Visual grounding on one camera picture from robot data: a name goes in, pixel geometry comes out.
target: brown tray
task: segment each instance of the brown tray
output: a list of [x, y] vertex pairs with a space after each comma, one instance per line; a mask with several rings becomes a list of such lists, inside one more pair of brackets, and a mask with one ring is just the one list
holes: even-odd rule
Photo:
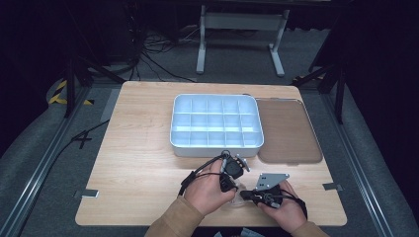
[[264, 133], [259, 158], [266, 163], [317, 163], [323, 158], [304, 103], [256, 99]]

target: person's left hand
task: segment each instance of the person's left hand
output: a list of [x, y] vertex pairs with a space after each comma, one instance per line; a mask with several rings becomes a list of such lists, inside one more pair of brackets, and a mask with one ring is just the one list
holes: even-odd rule
[[197, 177], [185, 190], [185, 199], [193, 205], [201, 214], [208, 215], [223, 204], [234, 199], [236, 189], [226, 193], [219, 186], [219, 175], [205, 175], [206, 173], [218, 173], [221, 169], [222, 160], [216, 160], [203, 168]]

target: white plastic organizer tray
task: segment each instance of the white plastic organizer tray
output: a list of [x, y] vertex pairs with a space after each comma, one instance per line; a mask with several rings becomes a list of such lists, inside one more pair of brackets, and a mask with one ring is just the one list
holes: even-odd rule
[[264, 142], [256, 100], [246, 95], [175, 98], [170, 142], [177, 156], [215, 157], [222, 150], [255, 156]]

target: sleeve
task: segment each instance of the sleeve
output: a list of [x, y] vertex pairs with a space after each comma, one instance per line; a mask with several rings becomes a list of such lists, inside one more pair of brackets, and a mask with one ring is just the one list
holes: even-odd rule
[[204, 216], [183, 197], [175, 199], [166, 212], [155, 220], [146, 237], [186, 237], [194, 233]]
[[307, 221], [305, 224], [301, 225], [297, 230], [291, 233], [293, 237], [327, 237], [326, 233], [324, 233], [316, 224], [313, 222]]

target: person's hand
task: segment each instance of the person's hand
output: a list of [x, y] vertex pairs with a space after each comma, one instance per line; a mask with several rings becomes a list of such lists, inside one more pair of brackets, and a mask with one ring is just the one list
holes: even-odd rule
[[[285, 190], [298, 198], [295, 191], [293, 190], [293, 187], [290, 185], [290, 183], [288, 183], [288, 181], [281, 182], [280, 188], [281, 190]], [[278, 209], [271, 208], [261, 202], [258, 203], [258, 206], [266, 214], [274, 218], [281, 226], [281, 228], [289, 233], [294, 232], [307, 221], [299, 204], [288, 198], [283, 198], [283, 203]]]
[[236, 189], [226, 193], [221, 191], [219, 175], [204, 175], [206, 173], [219, 174], [221, 165], [222, 161], [216, 160], [203, 168], [198, 174], [203, 176], [196, 178], [185, 190], [185, 199], [203, 215], [216, 211], [235, 196]]

